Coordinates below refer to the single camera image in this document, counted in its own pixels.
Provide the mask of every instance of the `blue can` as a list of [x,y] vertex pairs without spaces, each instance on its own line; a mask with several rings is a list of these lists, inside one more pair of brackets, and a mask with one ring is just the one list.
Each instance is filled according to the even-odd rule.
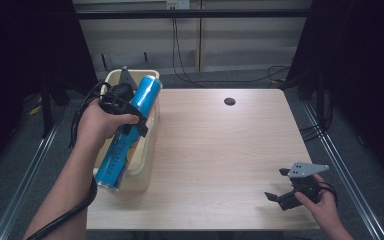
[[[156,77],[144,76],[130,104],[148,118],[161,88],[162,83]],[[133,126],[129,134],[124,134],[123,127],[123,125],[120,126],[119,133],[114,136],[95,175],[99,187],[119,190],[121,181],[133,158],[140,138],[139,131]]]

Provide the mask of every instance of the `white wall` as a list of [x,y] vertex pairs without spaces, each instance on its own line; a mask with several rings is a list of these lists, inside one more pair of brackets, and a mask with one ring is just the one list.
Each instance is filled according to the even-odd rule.
[[[200,9],[199,2],[191,1],[191,8]],[[74,3],[78,10],[166,9],[165,1],[155,0],[74,0]],[[310,5],[311,0],[204,0],[202,8],[308,9]],[[290,65],[305,18],[206,18],[176,21],[185,69],[187,72],[195,72]],[[117,62],[117,56],[124,59],[124,62],[128,62],[126,56],[131,56],[137,65],[137,61],[144,61],[143,52],[147,52],[149,61],[155,59],[152,56],[158,57],[160,62],[157,65],[164,69],[162,71],[172,71],[172,19],[81,20],[81,25],[90,53],[105,54],[109,60],[108,65]],[[94,59],[96,65],[101,64],[100,58]],[[149,61],[139,65],[149,66]]]

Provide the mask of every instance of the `hand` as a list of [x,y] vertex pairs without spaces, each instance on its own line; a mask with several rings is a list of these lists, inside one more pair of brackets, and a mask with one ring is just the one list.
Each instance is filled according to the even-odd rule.
[[[314,174],[314,178],[317,182],[324,182],[324,179],[318,174]],[[331,192],[321,190],[320,202],[316,204],[303,193],[296,192],[295,197],[311,212],[322,231],[331,239],[352,239],[339,218],[335,198]]]
[[89,143],[101,148],[105,140],[118,131],[118,127],[123,124],[136,124],[139,121],[138,116],[131,114],[108,114],[101,109],[98,102],[98,99],[90,102],[83,113],[77,131],[77,144]]

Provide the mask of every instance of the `tabletop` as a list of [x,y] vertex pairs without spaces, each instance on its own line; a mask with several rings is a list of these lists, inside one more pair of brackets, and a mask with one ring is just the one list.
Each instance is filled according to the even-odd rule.
[[306,208],[282,211],[264,195],[292,190],[280,168],[311,163],[282,91],[163,89],[159,105],[148,189],[99,189],[88,229],[318,228]]

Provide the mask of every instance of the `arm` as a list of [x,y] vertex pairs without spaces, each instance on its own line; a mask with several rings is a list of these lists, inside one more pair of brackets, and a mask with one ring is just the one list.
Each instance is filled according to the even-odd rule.
[[[315,174],[318,182],[324,182],[323,178]],[[332,240],[352,240],[352,236],[342,224],[336,202],[333,194],[329,191],[320,192],[320,202],[315,204],[300,192],[295,193],[295,197],[300,201],[313,215],[314,220],[319,224],[321,230],[325,232]]]
[[[89,193],[96,157],[105,140],[123,124],[135,124],[138,117],[130,114],[110,115],[92,101],[79,123],[77,143],[51,191],[33,217],[24,239],[72,209]],[[70,219],[46,236],[46,239],[85,239],[87,211]]]

